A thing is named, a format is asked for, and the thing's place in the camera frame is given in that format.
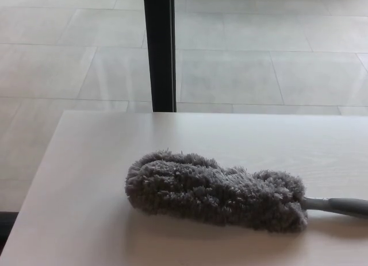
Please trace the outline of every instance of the white table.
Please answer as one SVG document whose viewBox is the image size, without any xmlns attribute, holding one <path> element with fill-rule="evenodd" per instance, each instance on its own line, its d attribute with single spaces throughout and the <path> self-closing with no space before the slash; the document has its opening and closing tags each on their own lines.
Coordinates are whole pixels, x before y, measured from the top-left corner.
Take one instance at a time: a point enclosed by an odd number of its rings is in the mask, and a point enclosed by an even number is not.
<svg viewBox="0 0 368 266">
<path fill-rule="evenodd" d="M 308 196 L 368 199 L 368 118 L 68 111 L 0 266 L 368 265 L 368 222 L 349 217 L 311 211 L 307 231 L 283 235 L 134 211 L 128 167 L 166 148 L 287 170 Z"/>
</svg>

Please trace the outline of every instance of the gray handle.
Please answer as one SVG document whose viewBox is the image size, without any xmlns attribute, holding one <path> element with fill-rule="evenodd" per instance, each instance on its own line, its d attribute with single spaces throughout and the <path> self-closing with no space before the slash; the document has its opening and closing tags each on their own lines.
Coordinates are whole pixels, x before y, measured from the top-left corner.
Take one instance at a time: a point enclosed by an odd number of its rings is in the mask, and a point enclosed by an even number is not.
<svg viewBox="0 0 368 266">
<path fill-rule="evenodd" d="M 352 198 L 304 198 L 305 210 L 322 210 L 359 218 L 368 218 L 368 201 Z"/>
</svg>

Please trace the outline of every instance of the black pole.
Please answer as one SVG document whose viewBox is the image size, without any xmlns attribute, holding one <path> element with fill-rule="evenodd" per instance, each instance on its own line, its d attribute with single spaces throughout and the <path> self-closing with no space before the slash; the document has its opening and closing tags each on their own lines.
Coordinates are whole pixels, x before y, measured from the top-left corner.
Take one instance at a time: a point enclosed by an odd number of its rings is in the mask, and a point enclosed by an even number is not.
<svg viewBox="0 0 368 266">
<path fill-rule="evenodd" d="M 0 253 L 2 246 L 5 245 L 6 240 L 13 228 L 17 216 L 18 213 L 0 212 Z"/>
<path fill-rule="evenodd" d="M 154 112 L 176 112 L 174 0 L 144 0 Z"/>
</svg>

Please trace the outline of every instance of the tile floor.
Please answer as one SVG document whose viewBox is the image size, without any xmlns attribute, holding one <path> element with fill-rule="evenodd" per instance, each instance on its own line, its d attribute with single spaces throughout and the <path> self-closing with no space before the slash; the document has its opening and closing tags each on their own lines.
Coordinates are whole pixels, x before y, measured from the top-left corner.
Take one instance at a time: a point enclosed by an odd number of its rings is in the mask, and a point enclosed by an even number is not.
<svg viewBox="0 0 368 266">
<path fill-rule="evenodd" d="M 368 115 L 368 0 L 175 0 L 178 111 Z M 65 109 L 148 112 L 143 0 L 0 0 L 0 210 Z"/>
</svg>

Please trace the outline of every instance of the microfiber duster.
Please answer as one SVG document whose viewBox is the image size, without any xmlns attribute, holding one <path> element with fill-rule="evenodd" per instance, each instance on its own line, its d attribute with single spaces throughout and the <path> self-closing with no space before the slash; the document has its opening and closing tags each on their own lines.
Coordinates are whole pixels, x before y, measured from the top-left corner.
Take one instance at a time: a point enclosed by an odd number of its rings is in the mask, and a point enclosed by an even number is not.
<svg viewBox="0 0 368 266">
<path fill-rule="evenodd" d="M 299 177 L 242 167 L 223 168 L 197 154 L 150 153 L 128 171 L 125 192 L 134 208 L 215 225 L 300 232 L 307 209 L 368 217 L 368 201 L 305 197 Z"/>
</svg>

